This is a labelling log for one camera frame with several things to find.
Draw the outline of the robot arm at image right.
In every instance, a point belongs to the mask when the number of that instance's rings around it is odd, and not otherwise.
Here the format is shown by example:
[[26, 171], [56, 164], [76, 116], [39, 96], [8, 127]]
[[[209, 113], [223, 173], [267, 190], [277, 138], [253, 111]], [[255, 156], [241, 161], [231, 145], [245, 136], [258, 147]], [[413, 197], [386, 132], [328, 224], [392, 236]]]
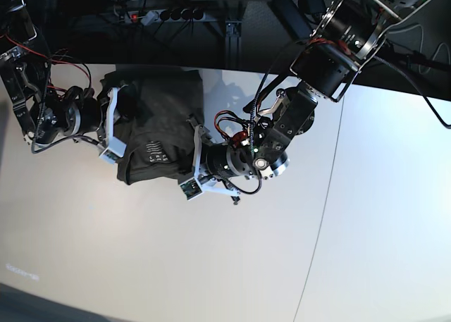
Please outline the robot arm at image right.
[[371, 61], [388, 64], [383, 57], [387, 36], [406, 30], [407, 21], [430, 2], [270, 0], [300, 52], [274, 79], [262, 78], [244, 107], [248, 119], [229, 110], [216, 114], [216, 125], [231, 121], [240, 131], [222, 132], [218, 143], [203, 125], [195, 126], [192, 170], [178, 182], [186, 198], [215, 192], [238, 202], [244, 190], [233, 178], [262, 182], [281, 175], [290, 162], [291, 141], [314, 123], [318, 100], [339, 102]]

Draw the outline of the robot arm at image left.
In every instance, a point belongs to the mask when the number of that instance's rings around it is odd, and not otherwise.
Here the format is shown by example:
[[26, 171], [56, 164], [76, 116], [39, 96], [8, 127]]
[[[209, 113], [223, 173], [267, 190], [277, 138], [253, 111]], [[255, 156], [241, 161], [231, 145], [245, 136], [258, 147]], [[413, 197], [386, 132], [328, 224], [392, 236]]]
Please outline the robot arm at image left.
[[[88, 85], [57, 87], [51, 80], [57, 65], [81, 70]], [[127, 140], [118, 130], [132, 118], [129, 99], [135, 89], [131, 81], [109, 73], [96, 94], [86, 64], [50, 52], [25, 0], [1, 0], [1, 80], [33, 154], [72, 140], [95, 146], [99, 158], [109, 163], [124, 158]]]

